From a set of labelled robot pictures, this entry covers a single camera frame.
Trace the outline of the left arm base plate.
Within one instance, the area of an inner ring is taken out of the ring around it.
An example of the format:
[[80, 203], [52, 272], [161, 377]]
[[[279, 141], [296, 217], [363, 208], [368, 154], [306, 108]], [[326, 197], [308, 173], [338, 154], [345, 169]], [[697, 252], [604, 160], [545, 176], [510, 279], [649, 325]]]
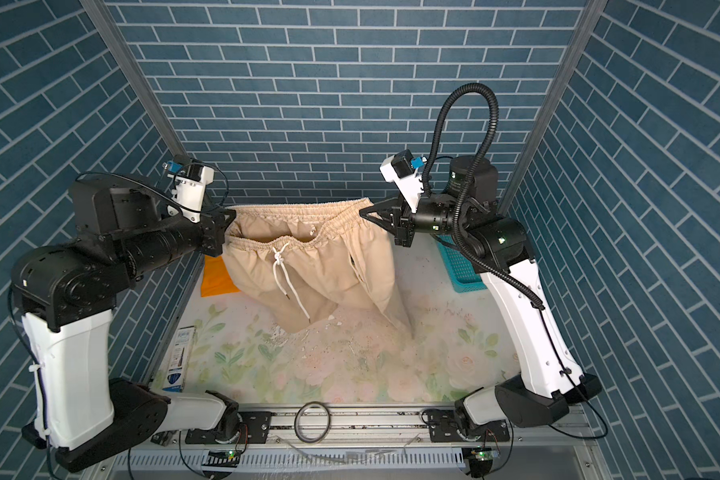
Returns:
[[265, 444], [268, 440], [273, 413], [270, 411], [235, 411], [222, 416], [213, 430], [219, 444]]

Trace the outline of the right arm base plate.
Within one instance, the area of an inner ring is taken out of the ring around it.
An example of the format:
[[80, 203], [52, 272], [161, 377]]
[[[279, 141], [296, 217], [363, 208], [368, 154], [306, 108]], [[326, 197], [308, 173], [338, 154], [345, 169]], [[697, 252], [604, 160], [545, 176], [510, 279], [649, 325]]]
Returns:
[[502, 443], [511, 439], [509, 426], [503, 420], [477, 427], [466, 427], [457, 419], [454, 410], [434, 408], [422, 410], [419, 417], [433, 443]]

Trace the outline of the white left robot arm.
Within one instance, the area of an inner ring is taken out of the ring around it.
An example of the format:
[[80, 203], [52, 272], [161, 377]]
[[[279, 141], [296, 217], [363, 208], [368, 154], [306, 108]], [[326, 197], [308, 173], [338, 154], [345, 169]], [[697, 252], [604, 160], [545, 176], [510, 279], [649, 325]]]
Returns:
[[166, 431], [236, 441], [238, 404], [215, 391], [159, 393], [110, 375], [117, 298], [182, 257], [221, 254], [231, 210], [203, 211], [142, 181], [85, 172], [69, 190], [77, 237], [23, 255], [11, 272], [9, 310], [26, 340], [37, 414], [23, 437], [50, 463], [77, 473]]

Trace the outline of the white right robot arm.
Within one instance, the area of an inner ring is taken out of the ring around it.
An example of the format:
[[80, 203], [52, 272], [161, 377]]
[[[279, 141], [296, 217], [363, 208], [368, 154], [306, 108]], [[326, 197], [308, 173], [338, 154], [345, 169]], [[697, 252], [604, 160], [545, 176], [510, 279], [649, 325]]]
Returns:
[[521, 428], [554, 425], [571, 406], [589, 404], [602, 385], [573, 358], [545, 305], [525, 227], [496, 211], [498, 171], [487, 159], [456, 157], [450, 161], [445, 190], [425, 195], [426, 164], [426, 158], [408, 150], [386, 158], [380, 172], [399, 194], [362, 209], [360, 215], [391, 233], [399, 246], [410, 246], [417, 233], [437, 239], [460, 234], [474, 255], [471, 268], [497, 302], [520, 372], [458, 399], [458, 428], [475, 437], [500, 420]]

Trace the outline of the beige shorts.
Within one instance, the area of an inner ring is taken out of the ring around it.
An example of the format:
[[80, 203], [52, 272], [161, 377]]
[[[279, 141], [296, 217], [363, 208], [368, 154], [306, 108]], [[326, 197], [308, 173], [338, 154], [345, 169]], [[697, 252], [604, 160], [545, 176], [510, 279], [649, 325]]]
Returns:
[[236, 287], [267, 306], [288, 333], [339, 307], [376, 310], [410, 333], [388, 233], [361, 217], [371, 200], [240, 205], [222, 259]]

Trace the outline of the orange shorts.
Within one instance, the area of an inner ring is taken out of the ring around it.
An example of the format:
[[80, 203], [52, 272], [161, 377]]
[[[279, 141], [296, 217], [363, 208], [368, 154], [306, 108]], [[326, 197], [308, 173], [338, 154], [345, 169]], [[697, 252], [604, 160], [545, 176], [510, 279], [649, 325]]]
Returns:
[[233, 283], [222, 257], [205, 256], [201, 296], [207, 298], [237, 292], [239, 288]]

